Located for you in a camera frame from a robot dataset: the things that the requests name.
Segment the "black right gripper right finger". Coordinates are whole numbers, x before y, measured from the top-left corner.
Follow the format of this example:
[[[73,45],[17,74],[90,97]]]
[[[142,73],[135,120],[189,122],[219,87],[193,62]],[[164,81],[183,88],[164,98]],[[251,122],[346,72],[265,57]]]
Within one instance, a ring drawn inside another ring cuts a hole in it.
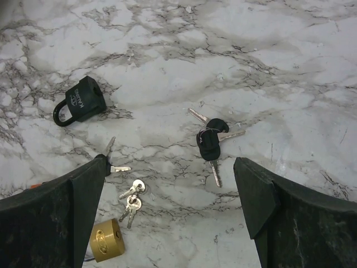
[[[246,157],[234,176],[261,267],[356,267],[356,203],[281,177]]]

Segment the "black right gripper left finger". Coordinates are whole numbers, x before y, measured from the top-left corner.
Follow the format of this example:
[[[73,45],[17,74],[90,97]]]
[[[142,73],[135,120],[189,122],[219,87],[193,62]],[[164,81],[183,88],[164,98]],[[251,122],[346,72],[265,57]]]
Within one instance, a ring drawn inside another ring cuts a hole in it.
[[[87,164],[1,200],[1,267],[82,267],[107,175]]]

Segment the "black Kaijing padlock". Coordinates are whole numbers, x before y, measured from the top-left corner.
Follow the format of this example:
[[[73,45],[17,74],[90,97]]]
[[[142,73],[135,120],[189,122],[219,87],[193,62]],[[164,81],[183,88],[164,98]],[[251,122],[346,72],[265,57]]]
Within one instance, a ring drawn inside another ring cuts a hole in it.
[[[59,114],[62,108],[68,107],[71,117],[61,121]],[[84,122],[87,119],[104,112],[107,108],[102,91],[95,79],[86,76],[77,85],[65,93],[62,100],[53,111],[54,122],[60,127],[66,127],[74,122]]]

